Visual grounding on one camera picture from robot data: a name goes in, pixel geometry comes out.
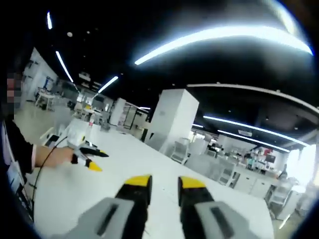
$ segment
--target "desk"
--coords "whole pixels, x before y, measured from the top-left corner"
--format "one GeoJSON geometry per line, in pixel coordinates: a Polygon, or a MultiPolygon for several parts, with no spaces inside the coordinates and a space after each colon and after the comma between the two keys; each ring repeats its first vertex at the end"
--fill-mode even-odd
{"type": "Polygon", "coordinates": [[[95,111],[95,110],[93,110],[93,109],[84,108],[83,110],[84,110],[86,113],[89,113],[89,114],[95,114],[95,115],[97,115],[97,116],[102,116],[102,114],[101,114],[100,112],[97,112],[97,111],[95,111]]]}
{"type": "MultiPolygon", "coordinates": [[[[87,122],[74,119],[71,126],[85,131],[87,122]]],[[[93,125],[91,141],[110,157],[93,160],[97,173],[81,165],[44,167],[35,194],[35,227],[45,237],[63,234],[77,225],[79,216],[105,197],[114,197],[132,176],[152,174],[152,199],[143,238],[183,239],[178,206],[177,178],[203,181],[216,201],[223,201],[244,216],[260,238],[273,239],[274,231],[264,200],[222,186],[157,152],[129,134],[100,131],[93,125]]]]}
{"type": "Polygon", "coordinates": [[[251,194],[258,198],[265,198],[271,186],[277,186],[279,180],[250,171],[243,167],[235,167],[234,172],[240,174],[234,189],[251,194]]]}
{"type": "Polygon", "coordinates": [[[48,110],[48,106],[49,106],[49,101],[53,100],[55,98],[55,95],[51,95],[51,94],[46,94],[44,92],[39,91],[39,96],[38,99],[35,102],[35,106],[37,107],[38,103],[40,102],[40,98],[46,98],[47,99],[47,103],[46,103],[46,110],[48,110]]]}

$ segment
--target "white chair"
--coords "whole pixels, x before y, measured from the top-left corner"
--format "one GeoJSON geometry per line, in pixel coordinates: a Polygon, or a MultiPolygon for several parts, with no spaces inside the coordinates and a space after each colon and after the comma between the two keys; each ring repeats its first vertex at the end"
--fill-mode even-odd
{"type": "Polygon", "coordinates": [[[170,158],[178,163],[185,164],[187,160],[187,153],[188,144],[182,144],[175,141],[174,153],[170,158]]]}
{"type": "Polygon", "coordinates": [[[64,106],[56,106],[54,111],[54,130],[60,136],[72,120],[70,109],[64,106]]]}
{"type": "Polygon", "coordinates": [[[206,177],[210,176],[212,162],[203,157],[203,155],[192,154],[185,163],[187,168],[204,175],[206,177]]]}
{"type": "Polygon", "coordinates": [[[156,151],[160,151],[167,139],[167,136],[161,133],[154,133],[153,136],[149,139],[146,144],[155,149],[156,151]]]}
{"type": "Polygon", "coordinates": [[[284,205],[288,199],[293,184],[290,181],[281,181],[276,189],[272,192],[267,204],[276,203],[284,205]]]}
{"type": "Polygon", "coordinates": [[[209,150],[209,151],[207,151],[207,155],[215,157],[216,156],[216,152],[209,150]]]}
{"type": "Polygon", "coordinates": [[[228,187],[233,180],[234,169],[236,164],[224,159],[221,159],[219,161],[219,164],[222,167],[222,170],[217,182],[220,183],[221,185],[225,185],[228,187]]]}

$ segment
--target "white wall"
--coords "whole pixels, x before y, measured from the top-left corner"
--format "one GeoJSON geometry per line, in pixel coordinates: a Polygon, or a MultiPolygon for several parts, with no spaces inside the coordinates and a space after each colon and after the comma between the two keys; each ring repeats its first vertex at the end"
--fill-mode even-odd
{"type": "Polygon", "coordinates": [[[124,109],[124,106],[125,106],[125,100],[122,99],[122,98],[118,98],[118,100],[116,101],[116,104],[115,104],[115,107],[112,111],[112,115],[111,115],[111,118],[110,118],[110,123],[113,124],[113,125],[118,125],[119,124],[119,121],[120,121],[120,118],[121,118],[121,115],[123,113],[123,109],[124,109]]]}
{"type": "Polygon", "coordinates": [[[41,57],[39,52],[34,48],[31,58],[32,61],[37,62],[34,67],[35,69],[32,71],[32,78],[26,78],[25,80],[25,90],[26,90],[26,99],[34,101],[34,94],[37,92],[38,87],[43,87],[45,84],[46,77],[50,77],[55,82],[57,80],[57,74],[49,67],[49,65],[45,62],[45,60],[41,57]]]}
{"type": "Polygon", "coordinates": [[[173,141],[180,137],[188,138],[197,113],[199,102],[188,91],[184,90],[180,104],[175,113],[170,136],[173,141]]]}
{"type": "Polygon", "coordinates": [[[165,153],[167,147],[172,146],[179,138],[188,138],[198,105],[198,100],[185,89],[163,90],[146,136],[146,142],[151,133],[158,132],[167,136],[160,150],[165,153]]]}
{"type": "MultiPolygon", "coordinates": [[[[259,147],[258,149],[260,149],[260,148],[262,149],[262,154],[264,154],[264,151],[267,148],[259,147]]],[[[275,168],[277,170],[282,171],[284,169],[284,166],[285,166],[286,162],[287,162],[289,154],[285,153],[285,152],[279,152],[279,151],[273,150],[273,152],[270,153],[270,155],[273,155],[273,156],[276,157],[274,163],[269,163],[270,167],[273,167],[273,168],[275,168]]]]}
{"type": "Polygon", "coordinates": [[[150,138],[151,133],[158,132],[164,135],[169,134],[175,117],[176,109],[178,108],[182,95],[183,89],[175,90],[174,92],[169,90],[162,91],[159,102],[153,114],[152,122],[146,139],[150,138]]]}
{"type": "Polygon", "coordinates": [[[240,148],[243,152],[249,151],[256,147],[257,145],[252,143],[247,143],[238,139],[230,138],[225,135],[220,134],[218,136],[217,143],[222,145],[225,152],[229,152],[232,148],[240,148]]]}

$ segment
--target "person's arm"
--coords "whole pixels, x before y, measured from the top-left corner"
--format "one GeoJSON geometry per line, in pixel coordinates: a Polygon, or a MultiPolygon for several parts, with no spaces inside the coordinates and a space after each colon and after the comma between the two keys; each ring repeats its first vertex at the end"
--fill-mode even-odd
{"type": "MultiPolygon", "coordinates": [[[[40,167],[48,154],[51,152],[51,148],[45,146],[36,146],[35,150],[35,166],[40,167]]],[[[55,148],[50,153],[49,158],[45,162],[44,166],[55,167],[63,162],[71,162],[73,155],[73,149],[69,147],[55,148]]]]}

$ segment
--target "ceiling light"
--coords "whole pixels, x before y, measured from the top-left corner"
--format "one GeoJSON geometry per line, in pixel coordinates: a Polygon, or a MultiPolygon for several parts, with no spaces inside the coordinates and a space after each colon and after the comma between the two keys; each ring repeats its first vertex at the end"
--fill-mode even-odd
{"type": "Polygon", "coordinates": [[[107,88],[110,84],[115,82],[119,77],[113,77],[108,83],[106,83],[101,89],[99,89],[98,93],[101,93],[105,88],[107,88]]]}
{"type": "Polygon", "coordinates": [[[263,129],[263,128],[258,128],[258,127],[254,127],[254,126],[251,126],[251,125],[247,125],[247,124],[244,124],[244,123],[238,123],[238,122],[234,122],[234,121],[230,121],[230,120],[225,120],[225,119],[220,119],[220,118],[215,118],[215,117],[209,117],[209,116],[204,116],[205,119],[211,119],[211,120],[216,120],[216,121],[221,121],[221,122],[226,122],[226,123],[231,123],[231,124],[235,124],[235,125],[239,125],[239,126],[243,126],[243,127],[247,127],[247,128],[252,128],[252,129],[255,129],[255,130],[259,130],[259,131],[262,131],[262,132],[265,132],[265,133],[270,133],[270,134],[273,134],[273,135],[276,135],[276,136],[279,136],[281,138],[285,138],[285,139],[288,139],[288,140],[291,140],[293,142],[296,142],[296,143],[299,143],[303,146],[309,146],[307,143],[304,143],[300,140],[297,140],[297,139],[294,139],[294,138],[291,138],[291,137],[288,137],[288,136],[285,136],[283,134],[280,134],[280,133],[276,133],[276,132],[273,132],[273,131],[270,131],[270,130],[266,130],[266,129],[263,129]]]}
{"type": "Polygon", "coordinates": [[[64,65],[64,63],[63,63],[63,60],[62,60],[62,58],[61,58],[61,56],[60,56],[60,53],[59,53],[58,51],[56,51],[55,54],[57,55],[57,57],[58,57],[58,59],[59,59],[61,65],[62,65],[62,67],[63,67],[63,69],[64,69],[66,75],[69,77],[70,81],[73,82],[73,80],[72,80],[72,78],[71,78],[71,76],[70,76],[68,70],[66,69],[66,67],[65,67],[65,65],[64,65]]]}
{"type": "Polygon", "coordinates": [[[199,127],[199,128],[204,128],[204,126],[199,125],[199,124],[195,124],[195,123],[193,123],[193,126],[196,126],[196,127],[199,127]]]}
{"type": "Polygon", "coordinates": [[[48,14],[46,15],[46,20],[48,23],[48,28],[52,29],[52,22],[51,22],[51,17],[50,17],[50,12],[48,11],[48,14]]]}
{"type": "Polygon", "coordinates": [[[237,135],[237,134],[226,132],[226,131],[222,131],[222,130],[218,130],[218,132],[229,134],[229,135],[232,135],[232,136],[235,136],[235,137],[239,137],[239,138],[243,138],[243,139],[246,139],[246,140],[249,140],[249,141],[253,141],[253,142],[256,142],[256,143],[264,144],[264,145],[270,146],[272,148],[276,148],[276,149],[282,150],[282,151],[287,152],[287,153],[290,152],[289,150],[287,150],[285,148],[281,148],[281,147],[278,147],[278,146],[275,146],[275,145],[272,145],[272,144],[269,144],[269,143],[265,143],[265,142],[262,142],[262,141],[259,141],[259,140],[255,140],[255,139],[252,139],[252,138],[247,138],[247,137],[244,137],[244,136],[241,136],[241,135],[237,135]]]}
{"type": "Polygon", "coordinates": [[[235,36],[250,36],[264,39],[308,52],[311,55],[313,54],[311,49],[305,43],[290,35],[289,33],[277,28],[268,26],[222,26],[196,32],[194,34],[184,36],[170,43],[167,43],[155,49],[154,51],[151,51],[149,54],[141,57],[135,62],[135,64],[140,65],[152,59],[153,57],[193,42],[235,36]]]}

